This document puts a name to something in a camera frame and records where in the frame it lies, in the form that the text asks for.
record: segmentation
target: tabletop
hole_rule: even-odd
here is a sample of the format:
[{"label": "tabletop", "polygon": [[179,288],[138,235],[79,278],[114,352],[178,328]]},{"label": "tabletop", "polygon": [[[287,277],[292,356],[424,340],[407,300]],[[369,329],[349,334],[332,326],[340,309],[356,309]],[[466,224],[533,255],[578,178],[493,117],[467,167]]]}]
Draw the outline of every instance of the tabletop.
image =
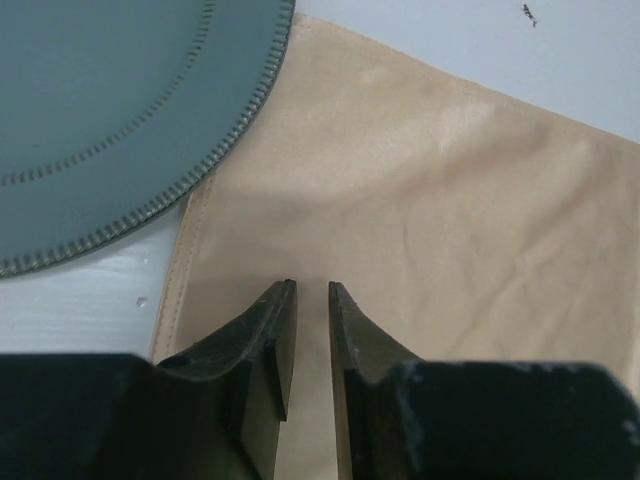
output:
[{"label": "tabletop", "polygon": [[[530,0],[524,6],[521,0],[298,0],[297,11],[640,142],[640,2]],[[147,357],[183,207],[95,253],[0,281],[0,351]]]}]

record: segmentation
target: cloth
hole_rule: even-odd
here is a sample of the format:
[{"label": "cloth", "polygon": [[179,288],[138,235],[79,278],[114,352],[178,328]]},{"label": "cloth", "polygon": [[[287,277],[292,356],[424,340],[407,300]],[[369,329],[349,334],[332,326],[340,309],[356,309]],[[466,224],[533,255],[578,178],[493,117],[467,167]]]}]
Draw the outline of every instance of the cloth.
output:
[{"label": "cloth", "polygon": [[299,282],[277,479],[336,479],[327,284],[425,359],[604,364],[638,397],[640,145],[298,16],[189,200],[152,358]]}]

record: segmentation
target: white table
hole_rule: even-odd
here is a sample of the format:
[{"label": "white table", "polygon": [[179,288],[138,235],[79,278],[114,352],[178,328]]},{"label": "white table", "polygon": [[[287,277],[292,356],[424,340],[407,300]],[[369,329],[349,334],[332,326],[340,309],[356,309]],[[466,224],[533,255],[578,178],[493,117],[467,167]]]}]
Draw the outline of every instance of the white table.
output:
[{"label": "white table", "polygon": [[[455,75],[640,142],[640,2],[298,0]],[[147,356],[182,206],[94,254],[0,282],[0,351]]]}]

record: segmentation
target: gray-green plate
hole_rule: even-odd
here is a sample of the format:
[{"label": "gray-green plate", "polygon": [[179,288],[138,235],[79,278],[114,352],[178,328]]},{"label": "gray-green plate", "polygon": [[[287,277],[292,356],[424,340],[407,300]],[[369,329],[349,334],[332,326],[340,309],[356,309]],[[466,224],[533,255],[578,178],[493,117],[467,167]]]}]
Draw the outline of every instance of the gray-green plate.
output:
[{"label": "gray-green plate", "polygon": [[0,2],[0,277],[190,192],[258,113],[294,0]]}]

